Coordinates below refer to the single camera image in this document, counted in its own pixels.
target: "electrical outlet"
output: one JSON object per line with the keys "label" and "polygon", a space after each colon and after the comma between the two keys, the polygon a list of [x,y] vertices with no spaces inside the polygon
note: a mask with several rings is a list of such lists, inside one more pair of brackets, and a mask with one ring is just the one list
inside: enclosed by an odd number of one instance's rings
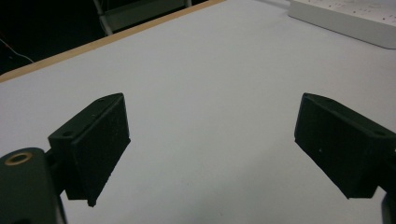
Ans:
{"label": "electrical outlet", "polygon": [[289,16],[396,49],[396,6],[362,0],[290,0]]}

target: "table surface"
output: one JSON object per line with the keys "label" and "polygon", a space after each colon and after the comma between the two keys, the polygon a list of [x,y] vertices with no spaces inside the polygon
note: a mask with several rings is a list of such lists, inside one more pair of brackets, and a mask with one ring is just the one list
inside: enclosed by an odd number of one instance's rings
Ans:
{"label": "table surface", "polygon": [[0,83],[0,153],[123,92],[132,143],[69,223],[381,223],[384,191],[347,200],[294,143],[304,92],[396,132],[396,50],[228,0]]}

